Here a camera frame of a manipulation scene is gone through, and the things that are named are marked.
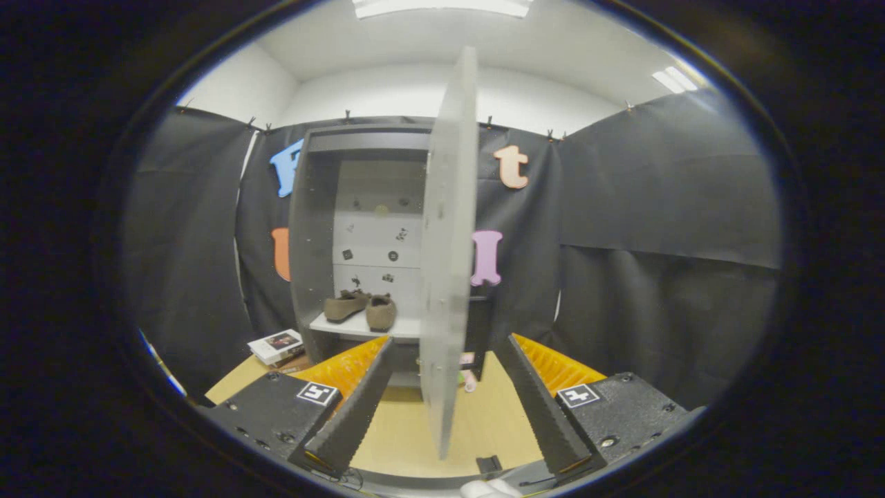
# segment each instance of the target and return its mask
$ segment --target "ceiling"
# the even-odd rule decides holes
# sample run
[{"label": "ceiling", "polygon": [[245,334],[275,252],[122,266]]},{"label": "ceiling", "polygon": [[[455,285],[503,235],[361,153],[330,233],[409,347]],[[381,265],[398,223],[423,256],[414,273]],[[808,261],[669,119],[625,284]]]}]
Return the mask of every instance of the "ceiling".
[{"label": "ceiling", "polygon": [[464,45],[483,66],[541,76],[616,105],[669,93],[651,74],[674,59],[624,27],[569,0],[535,0],[524,19],[425,10],[358,20],[351,0],[329,0],[258,44],[299,81],[353,69],[454,63]]}]

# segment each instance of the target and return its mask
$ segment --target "cabinet door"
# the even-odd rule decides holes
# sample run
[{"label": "cabinet door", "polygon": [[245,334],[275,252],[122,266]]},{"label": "cabinet door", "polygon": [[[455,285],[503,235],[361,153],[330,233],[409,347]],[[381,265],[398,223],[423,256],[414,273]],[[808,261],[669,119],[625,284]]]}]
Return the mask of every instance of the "cabinet door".
[{"label": "cabinet door", "polygon": [[421,395],[440,459],[449,450],[464,351],[476,218],[476,50],[461,51],[427,155],[421,238]]}]

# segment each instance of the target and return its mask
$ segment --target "white wall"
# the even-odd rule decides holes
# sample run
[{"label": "white wall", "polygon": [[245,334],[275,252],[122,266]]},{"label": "white wall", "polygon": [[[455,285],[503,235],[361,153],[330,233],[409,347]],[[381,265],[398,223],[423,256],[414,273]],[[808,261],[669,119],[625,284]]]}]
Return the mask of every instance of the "white wall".
[{"label": "white wall", "polygon": [[292,101],[298,80],[264,49],[247,45],[212,69],[178,104],[249,122],[282,125],[280,118]]},{"label": "white wall", "polygon": [[[274,127],[350,116],[435,117],[452,72],[447,65],[360,69],[302,82]],[[573,133],[622,109],[600,97],[507,69],[481,67],[476,120],[554,136]]]}]

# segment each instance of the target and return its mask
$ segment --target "ceiling light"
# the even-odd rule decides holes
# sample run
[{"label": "ceiling light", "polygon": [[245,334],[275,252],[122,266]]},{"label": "ceiling light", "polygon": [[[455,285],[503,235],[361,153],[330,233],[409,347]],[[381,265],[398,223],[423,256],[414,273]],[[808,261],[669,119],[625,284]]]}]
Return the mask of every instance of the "ceiling light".
[{"label": "ceiling light", "polygon": [[660,84],[666,86],[673,93],[682,93],[683,91],[685,91],[685,89],[682,87],[682,85],[677,83],[676,80],[671,78],[669,74],[667,74],[663,71],[658,71],[658,72],[652,74],[651,77],[658,80],[658,82],[660,82]]},{"label": "ceiling light", "polygon": [[672,76],[673,79],[676,80],[677,83],[682,85],[682,87],[684,89],[687,89],[687,90],[696,90],[697,89],[697,85],[695,85],[695,83],[691,82],[691,80],[688,78],[688,76],[683,74],[679,69],[676,69],[675,67],[670,66],[667,69],[665,69],[665,71],[667,74],[670,74],[670,76]]},{"label": "ceiling light", "polygon": [[467,9],[524,18],[532,0],[353,0],[357,18],[417,9]]}]

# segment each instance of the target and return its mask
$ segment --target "pair of shoes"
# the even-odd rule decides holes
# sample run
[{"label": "pair of shoes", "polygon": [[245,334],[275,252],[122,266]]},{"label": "pair of shoes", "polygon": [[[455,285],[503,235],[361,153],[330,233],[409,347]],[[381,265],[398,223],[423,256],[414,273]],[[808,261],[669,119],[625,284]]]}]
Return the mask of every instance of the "pair of shoes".
[{"label": "pair of shoes", "polygon": [[396,320],[396,303],[390,294],[373,296],[362,291],[341,291],[340,298],[326,300],[323,315],[331,323],[343,323],[364,309],[372,332],[386,332]]}]

